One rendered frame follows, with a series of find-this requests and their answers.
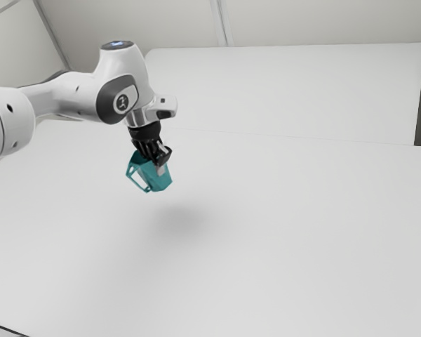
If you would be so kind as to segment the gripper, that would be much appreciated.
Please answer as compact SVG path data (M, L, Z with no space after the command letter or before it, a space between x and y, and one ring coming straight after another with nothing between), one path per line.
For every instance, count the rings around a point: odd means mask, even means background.
M131 142L136 150L150 161L156 161L156 173L162 176L166 172L165 165L173 151L162 143L160 132L161 122L155 121L141 127L128 127Z

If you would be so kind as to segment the teal faceted mug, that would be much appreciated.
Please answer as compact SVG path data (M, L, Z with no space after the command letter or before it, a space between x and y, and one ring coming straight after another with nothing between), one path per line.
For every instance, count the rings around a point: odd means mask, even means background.
M134 179L135 174L142 179L145 186L141 186ZM158 167L152 161L144 158L137 150L134 151L128 163L126 177L145 193L164 191L173 182L167 164Z

